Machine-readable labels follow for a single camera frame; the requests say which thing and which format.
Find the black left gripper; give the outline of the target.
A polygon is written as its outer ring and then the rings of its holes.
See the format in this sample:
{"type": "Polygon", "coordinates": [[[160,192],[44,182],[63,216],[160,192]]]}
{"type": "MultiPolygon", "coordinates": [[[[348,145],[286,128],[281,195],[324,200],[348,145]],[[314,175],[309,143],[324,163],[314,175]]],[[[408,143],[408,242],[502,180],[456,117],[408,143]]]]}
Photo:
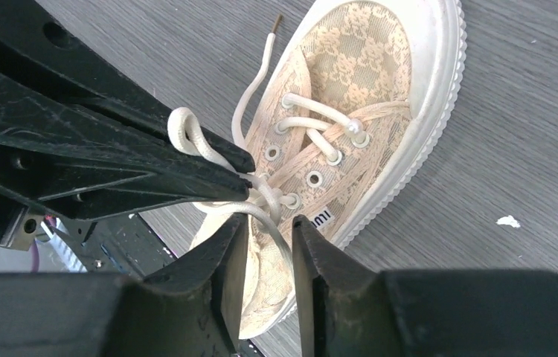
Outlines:
{"type": "Polygon", "coordinates": [[[130,125],[139,113],[25,58],[0,69],[0,248],[27,251],[44,213],[99,220],[241,201],[249,183],[130,125]]]}

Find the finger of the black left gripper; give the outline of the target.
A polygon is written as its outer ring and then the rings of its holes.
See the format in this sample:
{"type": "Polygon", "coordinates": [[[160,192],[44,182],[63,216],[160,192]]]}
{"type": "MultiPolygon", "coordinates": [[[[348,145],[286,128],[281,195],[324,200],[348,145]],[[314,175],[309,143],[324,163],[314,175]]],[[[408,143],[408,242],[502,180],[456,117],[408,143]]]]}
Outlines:
{"type": "Polygon", "coordinates": [[[174,149],[170,109],[35,1],[0,1],[0,174],[213,173],[174,149]]]}

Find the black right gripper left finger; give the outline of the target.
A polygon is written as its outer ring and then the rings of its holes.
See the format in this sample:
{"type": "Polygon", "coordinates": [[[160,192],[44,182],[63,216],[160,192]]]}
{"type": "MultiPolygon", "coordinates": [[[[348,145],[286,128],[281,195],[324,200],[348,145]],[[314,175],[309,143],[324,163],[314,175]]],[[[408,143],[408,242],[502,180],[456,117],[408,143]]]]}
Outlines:
{"type": "Polygon", "coordinates": [[[0,274],[0,356],[234,356],[247,242],[236,213],[144,280],[0,274]]]}

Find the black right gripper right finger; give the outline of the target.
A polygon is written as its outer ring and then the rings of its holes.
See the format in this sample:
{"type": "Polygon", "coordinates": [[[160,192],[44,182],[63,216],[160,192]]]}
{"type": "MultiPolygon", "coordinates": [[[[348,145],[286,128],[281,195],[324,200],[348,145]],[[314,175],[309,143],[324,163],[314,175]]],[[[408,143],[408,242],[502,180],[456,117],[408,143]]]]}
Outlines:
{"type": "Polygon", "coordinates": [[[555,272],[375,272],[305,216],[292,252],[304,356],[558,356],[555,272]]]}

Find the beige sneaker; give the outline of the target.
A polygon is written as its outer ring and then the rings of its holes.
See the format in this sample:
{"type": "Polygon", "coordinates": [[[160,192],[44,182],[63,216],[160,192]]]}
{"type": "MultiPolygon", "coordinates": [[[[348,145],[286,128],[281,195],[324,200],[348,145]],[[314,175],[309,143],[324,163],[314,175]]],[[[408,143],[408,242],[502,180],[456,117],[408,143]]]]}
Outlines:
{"type": "Polygon", "coordinates": [[[248,217],[241,339],[296,310],[296,216],[344,248],[416,174],[455,106],[465,28],[459,1],[316,1],[274,71],[267,36],[231,119],[255,162],[239,170],[250,195],[196,204],[205,220],[193,245],[248,217]]]}

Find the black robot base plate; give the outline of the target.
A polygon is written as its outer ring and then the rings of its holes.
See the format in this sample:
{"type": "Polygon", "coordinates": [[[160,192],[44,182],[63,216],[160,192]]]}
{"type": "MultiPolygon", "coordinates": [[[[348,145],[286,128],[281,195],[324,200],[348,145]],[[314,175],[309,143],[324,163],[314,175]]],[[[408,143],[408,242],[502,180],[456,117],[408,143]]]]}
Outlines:
{"type": "Polygon", "coordinates": [[[56,218],[47,225],[62,242],[62,255],[80,271],[120,272],[143,278],[176,260],[176,255],[136,213],[98,222],[56,218]]]}

